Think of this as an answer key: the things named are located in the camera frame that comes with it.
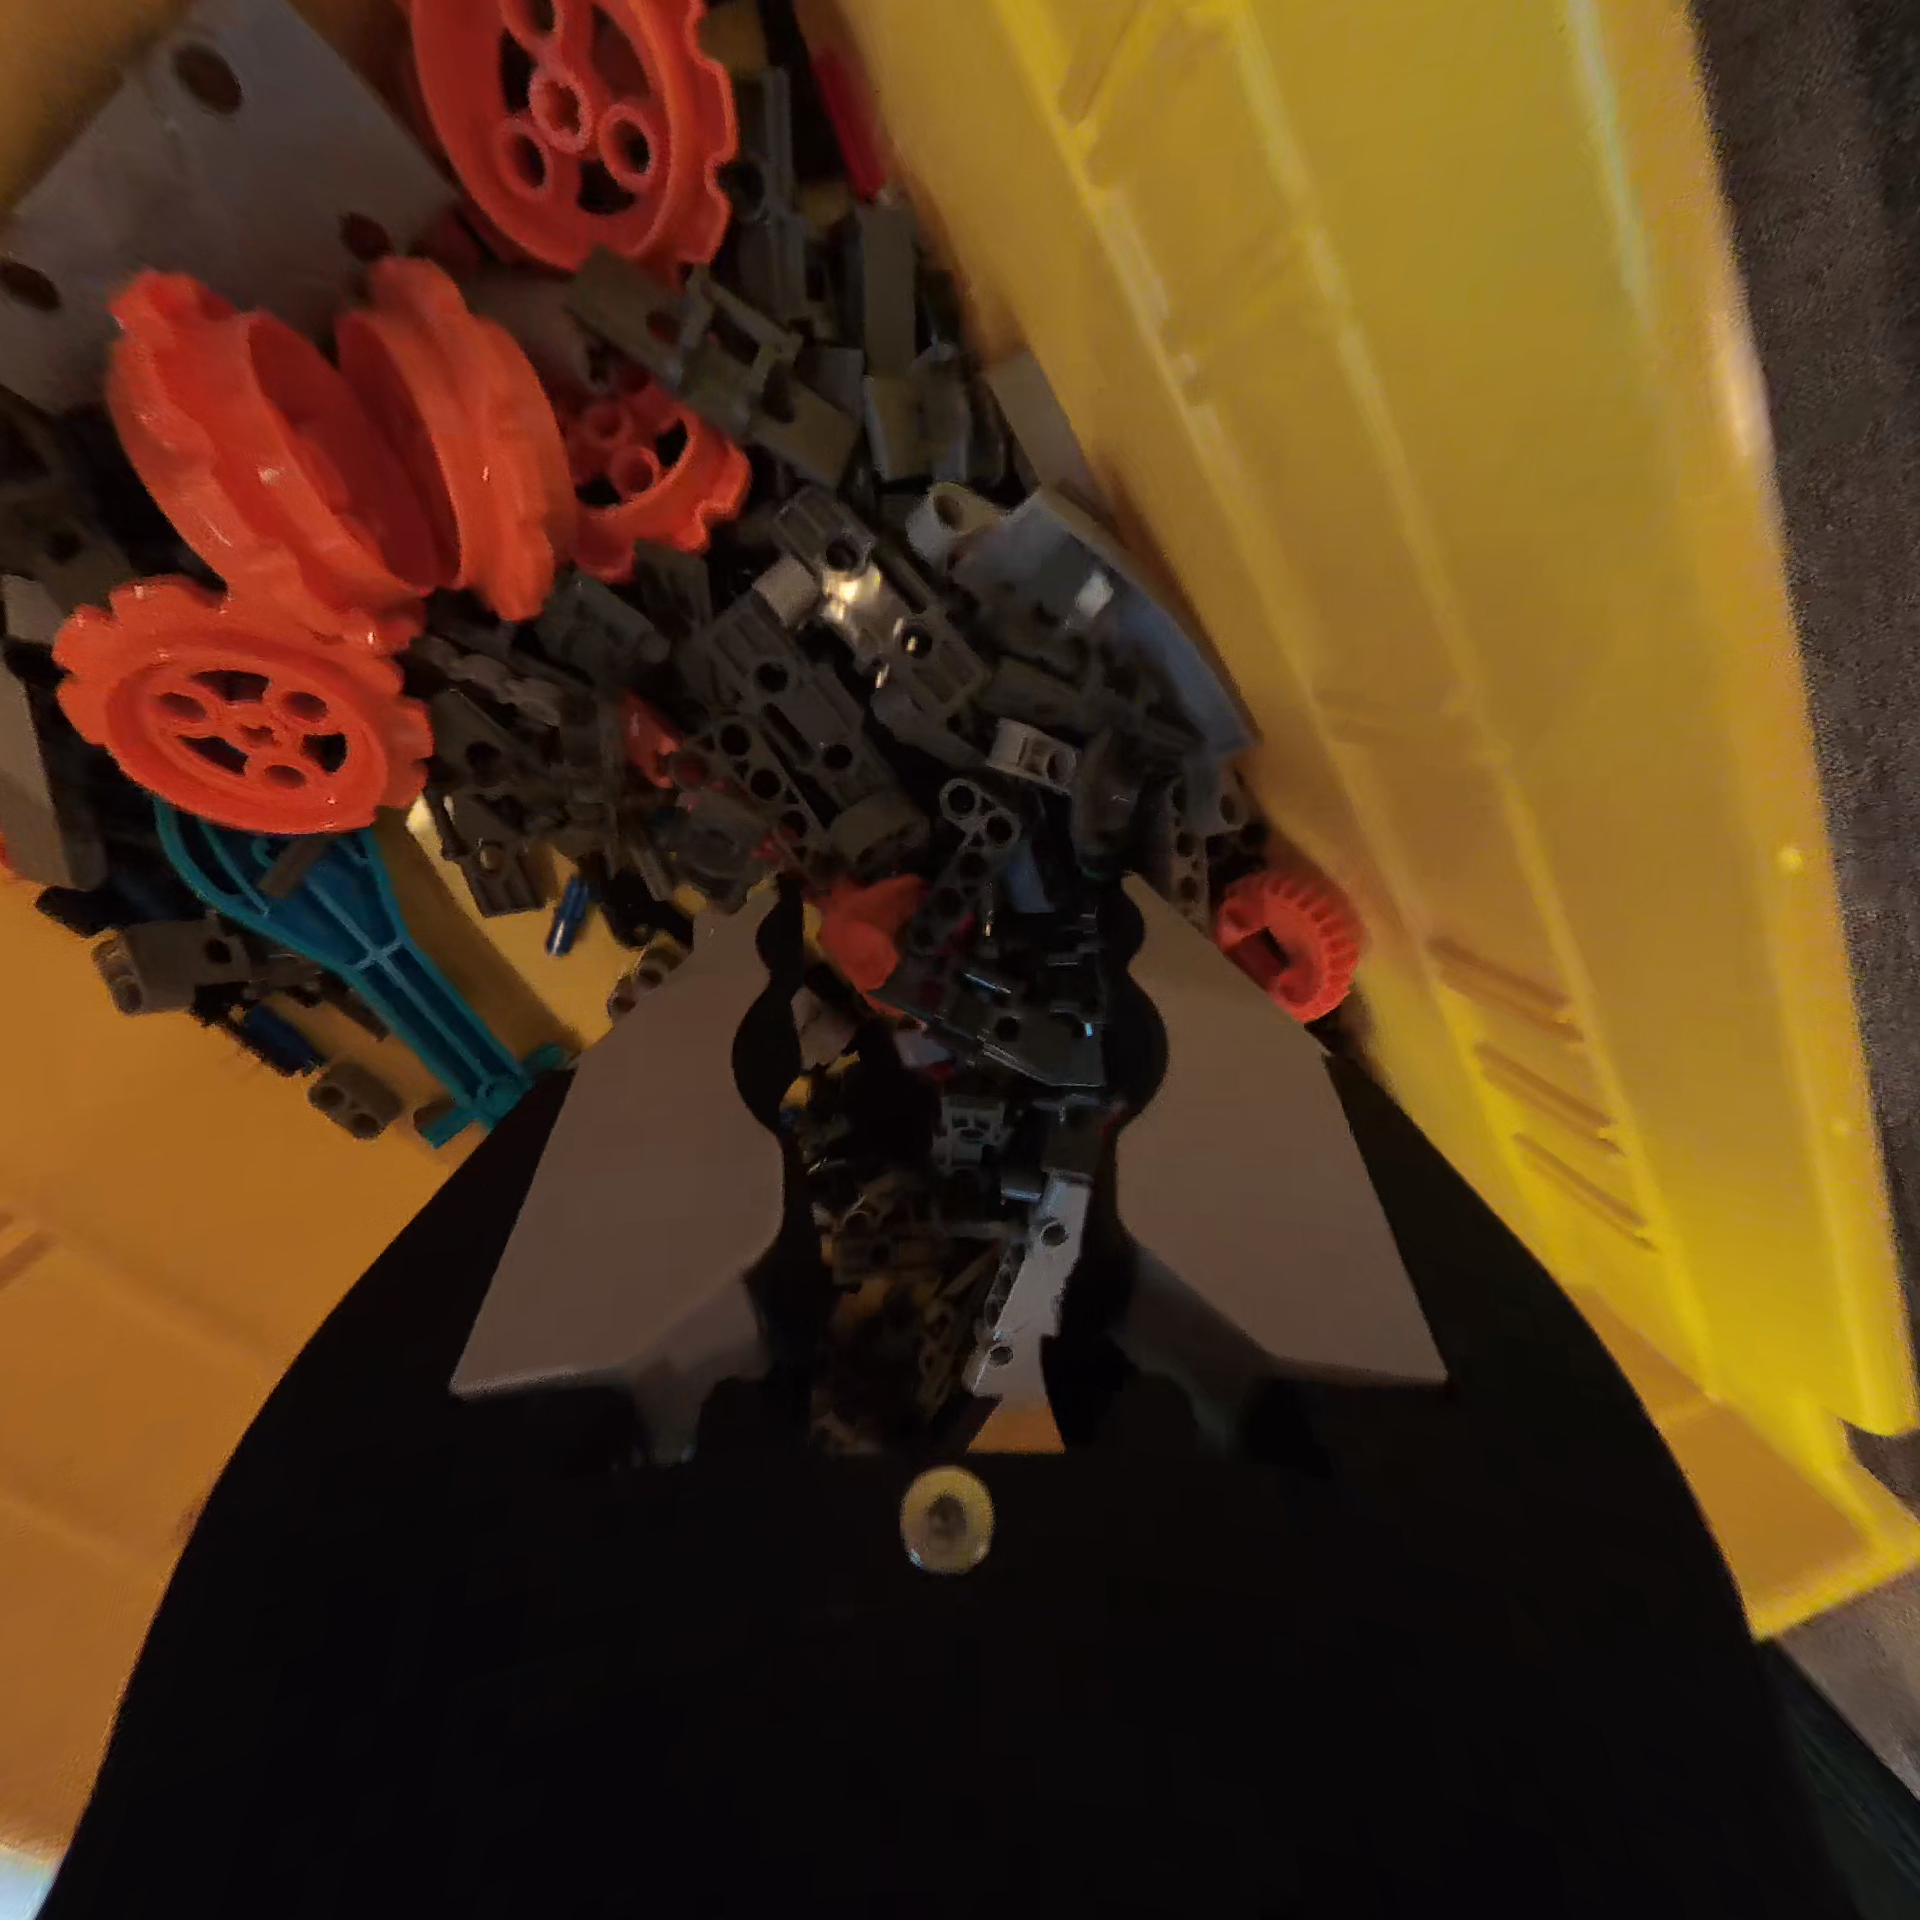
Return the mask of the pile of toy building parts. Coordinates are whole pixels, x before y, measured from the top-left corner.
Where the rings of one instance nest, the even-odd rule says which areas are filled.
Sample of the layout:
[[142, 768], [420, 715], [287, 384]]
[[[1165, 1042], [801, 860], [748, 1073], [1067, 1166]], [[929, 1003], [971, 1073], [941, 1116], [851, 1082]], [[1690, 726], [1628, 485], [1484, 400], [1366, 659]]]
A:
[[[418, 801], [367, 827], [402, 917], [500, 1040], [564, 1046], [572, 1080], [698, 926], [797, 890], [801, 1075], [777, 1123], [825, 1333], [771, 1378], [831, 1452], [1038, 1401], [1119, 1113], [1114, 905], [1138, 876], [1219, 949], [1223, 891], [1282, 865], [1242, 755], [1212, 755], [1150, 665], [953, 585], [959, 537], [1047, 490], [1039, 444], [911, 210], [861, 178], [851, 104], [828, 104], [822, 165], [797, 154], [797, 85], [834, 90], [801, 38], [729, 61], [705, 4], [738, 130], [709, 265], [669, 278], [597, 251], [555, 272], [453, 174], [407, 6], [410, 130], [453, 210], [405, 251], [375, 243], [322, 333], [287, 326], [335, 365], [367, 269], [426, 258], [526, 349], [557, 421], [650, 377], [745, 451], [753, 488], [701, 556], [643, 544], [627, 582], [569, 558], [533, 620], [426, 597], [393, 659], [435, 755]], [[233, 594], [138, 478], [107, 364], [60, 413], [5, 389], [5, 873], [122, 1018], [228, 1040], [353, 1140], [427, 1145], [442, 1091], [415, 1056], [346, 982], [203, 905], [156, 796], [60, 707], [77, 608], [154, 578]]]

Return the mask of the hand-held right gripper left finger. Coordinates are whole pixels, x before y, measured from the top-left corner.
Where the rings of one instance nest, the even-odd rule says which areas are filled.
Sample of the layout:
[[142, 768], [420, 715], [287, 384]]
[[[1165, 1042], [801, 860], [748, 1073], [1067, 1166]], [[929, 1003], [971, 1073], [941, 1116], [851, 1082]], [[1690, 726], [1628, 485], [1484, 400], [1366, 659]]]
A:
[[777, 1123], [802, 901], [755, 891], [578, 1061], [453, 1365], [463, 1401], [613, 1388], [659, 1464], [710, 1393], [811, 1365], [825, 1259]]

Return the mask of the curved grey toy panel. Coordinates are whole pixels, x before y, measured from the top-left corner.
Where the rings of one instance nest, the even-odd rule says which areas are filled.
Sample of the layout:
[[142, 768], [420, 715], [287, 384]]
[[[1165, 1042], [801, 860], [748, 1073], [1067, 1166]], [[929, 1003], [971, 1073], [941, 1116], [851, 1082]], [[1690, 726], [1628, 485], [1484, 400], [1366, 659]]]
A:
[[983, 608], [1051, 616], [1055, 633], [1103, 640], [1114, 659], [1150, 665], [1174, 712], [1212, 755], [1239, 756], [1257, 729], [1212, 640], [1179, 613], [1143, 562], [1066, 493], [1042, 488], [948, 560], [953, 585]]

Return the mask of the orange toy gear wheel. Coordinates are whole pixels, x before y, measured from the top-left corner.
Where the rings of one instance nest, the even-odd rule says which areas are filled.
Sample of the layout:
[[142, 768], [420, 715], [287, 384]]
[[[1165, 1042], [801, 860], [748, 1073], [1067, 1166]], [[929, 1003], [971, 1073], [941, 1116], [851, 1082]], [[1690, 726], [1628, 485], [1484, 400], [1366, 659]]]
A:
[[109, 419], [180, 539], [228, 592], [325, 640], [407, 646], [442, 539], [346, 374], [275, 313], [180, 272], [138, 272], [109, 310]]
[[385, 257], [333, 330], [335, 365], [413, 488], [420, 585], [542, 613], [581, 524], [559, 421], [515, 336], [438, 265]]
[[745, 451], [643, 374], [562, 405], [559, 426], [581, 501], [569, 556], [605, 585], [633, 576], [643, 544], [701, 556], [753, 488]]
[[738, 154], [699, 3], [415, 3], [426, 117], [515, 251], [577, 272], [611, 251], [660, 276], [709, 265]]
[[426, 789], [435, 733], [393, 657], [243, 594], [154, 578], [54, 640], [71, 726], [156, 801], [237, 832], [370, 827]]

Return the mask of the grey toy plate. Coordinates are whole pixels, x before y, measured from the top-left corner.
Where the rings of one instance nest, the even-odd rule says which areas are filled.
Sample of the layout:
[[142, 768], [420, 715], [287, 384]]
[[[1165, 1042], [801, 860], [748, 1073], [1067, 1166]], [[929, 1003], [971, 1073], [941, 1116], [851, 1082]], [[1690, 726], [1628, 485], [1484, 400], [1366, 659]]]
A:
[[3, 380], [91, 402], [109, 301], [143, 269], [322, 333], [375, 243], [410, 250], [455, 186], [292, 4], [195, 4], [5, 210]]

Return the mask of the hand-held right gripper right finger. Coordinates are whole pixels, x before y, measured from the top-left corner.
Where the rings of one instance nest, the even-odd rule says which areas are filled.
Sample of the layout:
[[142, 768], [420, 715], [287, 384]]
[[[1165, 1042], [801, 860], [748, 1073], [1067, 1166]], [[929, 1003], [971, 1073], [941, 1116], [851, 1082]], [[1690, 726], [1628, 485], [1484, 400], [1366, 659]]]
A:
[[1329, 1052], [1143, 878], [1108, 930], [1119, 1113], [1071, 1272], [1071, 1355], [1165, 1390], [1225, 1457], [1294, 1388], [1445, 1386]]

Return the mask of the small orange bevel gear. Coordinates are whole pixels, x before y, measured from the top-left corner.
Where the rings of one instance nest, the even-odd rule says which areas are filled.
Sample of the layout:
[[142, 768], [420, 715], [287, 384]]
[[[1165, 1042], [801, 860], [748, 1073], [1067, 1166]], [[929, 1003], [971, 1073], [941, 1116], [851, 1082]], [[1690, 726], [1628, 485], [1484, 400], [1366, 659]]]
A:
[[1365, 934], [1330, 878], [1290, 861], [1250, 870], [1223, 891], [1214, 941], [1263, 996], [1309, 1024], [1351, 995]]

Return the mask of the yellow storage bin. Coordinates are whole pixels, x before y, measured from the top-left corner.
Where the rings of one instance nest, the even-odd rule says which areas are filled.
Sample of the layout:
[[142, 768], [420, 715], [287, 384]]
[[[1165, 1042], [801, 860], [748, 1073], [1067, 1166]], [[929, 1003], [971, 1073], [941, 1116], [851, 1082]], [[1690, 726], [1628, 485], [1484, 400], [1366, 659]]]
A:
[[[991, 352], [1234, 672], [1366, 1059], [1570, 1290], [1769, 1638], [1916, 1568], [1916, 1378], [1687, 4], [837, 4]], [[5, 1852], [212, 1481], [463, 1156], [122, 1018], [5, 873]]]

